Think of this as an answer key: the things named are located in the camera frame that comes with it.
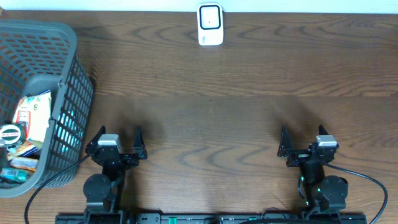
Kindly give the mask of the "yellow wet wipes pack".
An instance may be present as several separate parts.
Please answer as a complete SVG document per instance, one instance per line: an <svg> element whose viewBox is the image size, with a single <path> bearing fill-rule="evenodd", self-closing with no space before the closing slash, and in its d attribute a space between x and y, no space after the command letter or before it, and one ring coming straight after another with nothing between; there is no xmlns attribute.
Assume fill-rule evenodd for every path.
<svg viewBox="0 0 398 224"><path fill-rule="evenodd" d="M35 96L24 96L17 104L13 123L25 126L26 139L38 149L41 149L51 115L52 96L50 90L45 90Z"/></svg>

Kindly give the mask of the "teal tissue pack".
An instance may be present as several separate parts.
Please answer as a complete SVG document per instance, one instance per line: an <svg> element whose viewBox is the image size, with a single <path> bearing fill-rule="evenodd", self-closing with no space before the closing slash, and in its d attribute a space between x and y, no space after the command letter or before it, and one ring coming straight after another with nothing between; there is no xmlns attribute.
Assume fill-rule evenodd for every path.
<svg viewBox="0 0 398 224"><path fill-rule="evenodd" d="M24 169L3 168L1 178L9 182L24 183L32 176L32 172Z"/></svg>

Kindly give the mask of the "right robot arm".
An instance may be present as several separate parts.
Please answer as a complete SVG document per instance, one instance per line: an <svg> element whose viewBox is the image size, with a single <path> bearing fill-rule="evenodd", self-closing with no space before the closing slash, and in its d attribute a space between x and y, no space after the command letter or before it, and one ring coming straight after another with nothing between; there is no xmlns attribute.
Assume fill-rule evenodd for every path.
<svg viewBox="0 0 398 224"><path fill-rule="evenodd" d="M300 194L308 202L312 213L339 212L346 208L348 182L342 177L325 175L324 167L335 158L339 145L333 135L323 125L318 127L318 135L306 149L296 149L285 127L281 131L278 157L287 159L287 167L300 169Z"/></svg>

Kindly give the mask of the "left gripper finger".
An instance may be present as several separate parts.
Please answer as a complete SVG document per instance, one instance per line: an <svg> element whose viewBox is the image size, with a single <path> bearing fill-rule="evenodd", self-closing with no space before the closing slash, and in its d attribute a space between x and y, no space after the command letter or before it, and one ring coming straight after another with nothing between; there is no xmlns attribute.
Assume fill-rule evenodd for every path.
<svg viewBox="0 0 398 224"><path fill-rule="evenodd" d="M144 140L142 137L142 128L140 126L138 126L136 129L136 135L133 142L133 149L135 150L135 153L144 153L144 151L146 150Z"/></svg>
<svg viewBox="0 0 398 224"><path fill-rule="evenodd" d="M88 143L88 149L94 148L98 145L98 141L101 137L102 134L106 133L106 128L105 126L100 127L99 131L96 133L96 135L93 137L93 139Z"/></svg>

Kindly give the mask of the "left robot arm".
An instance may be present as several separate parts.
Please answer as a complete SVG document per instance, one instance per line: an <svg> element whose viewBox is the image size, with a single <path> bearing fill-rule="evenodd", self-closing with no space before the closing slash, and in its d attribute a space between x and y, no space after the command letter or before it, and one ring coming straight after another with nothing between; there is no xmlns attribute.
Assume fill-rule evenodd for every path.
<svg viewBox="0 0 398 224"><path fill-rule="evenodd" d="M107 134L102 126L88 143L85 152L102 167L102 173L90 176L83 186L87 213L114 213L121 197L126 171L147 159L142 129L136 129L131 153L121 152L117 134Z"/></svg>

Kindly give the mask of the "orange tissue pack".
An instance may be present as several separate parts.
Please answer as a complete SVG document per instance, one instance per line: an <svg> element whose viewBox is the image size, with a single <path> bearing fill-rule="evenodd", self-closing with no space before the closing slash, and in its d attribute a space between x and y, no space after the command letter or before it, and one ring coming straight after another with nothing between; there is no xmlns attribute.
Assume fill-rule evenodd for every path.
<svg viewBox="0 0 398 224"><path fill-rule="evenodd" d="M38 159L33 159L29 157L16 157L9 162L12 167L29 170L31 172L36 171L38 163Z"/></svg>

